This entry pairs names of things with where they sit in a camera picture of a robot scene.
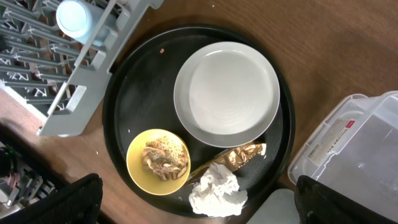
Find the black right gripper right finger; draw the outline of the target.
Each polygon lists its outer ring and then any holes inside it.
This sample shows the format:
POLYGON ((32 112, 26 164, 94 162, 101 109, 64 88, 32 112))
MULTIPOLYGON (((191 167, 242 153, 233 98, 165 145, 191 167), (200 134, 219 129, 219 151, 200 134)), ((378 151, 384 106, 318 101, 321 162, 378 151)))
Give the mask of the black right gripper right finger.
POLYGON ((298 178, 294 200, 300 224, 395 224, 306 175, 298 178))

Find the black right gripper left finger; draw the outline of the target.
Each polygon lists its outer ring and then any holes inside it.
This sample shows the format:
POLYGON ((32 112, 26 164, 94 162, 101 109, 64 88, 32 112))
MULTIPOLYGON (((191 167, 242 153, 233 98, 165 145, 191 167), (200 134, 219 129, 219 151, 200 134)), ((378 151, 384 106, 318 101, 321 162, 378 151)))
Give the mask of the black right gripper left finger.
POLYGON ((54 194, 1 219, 5 224, 95 224, 103 198, 103 181, 89 174, 54 194))

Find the light blue plastic cup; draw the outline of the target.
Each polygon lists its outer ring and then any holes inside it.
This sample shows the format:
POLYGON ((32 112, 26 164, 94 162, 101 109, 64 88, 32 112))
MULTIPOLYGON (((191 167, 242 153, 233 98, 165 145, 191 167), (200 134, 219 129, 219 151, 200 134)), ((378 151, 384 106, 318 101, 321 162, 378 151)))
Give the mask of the light blue plastic cup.
POLYGON ((56 10, 60 30, 74 40, 86 44, 104 9, 80 0, 64 0, 56 10))

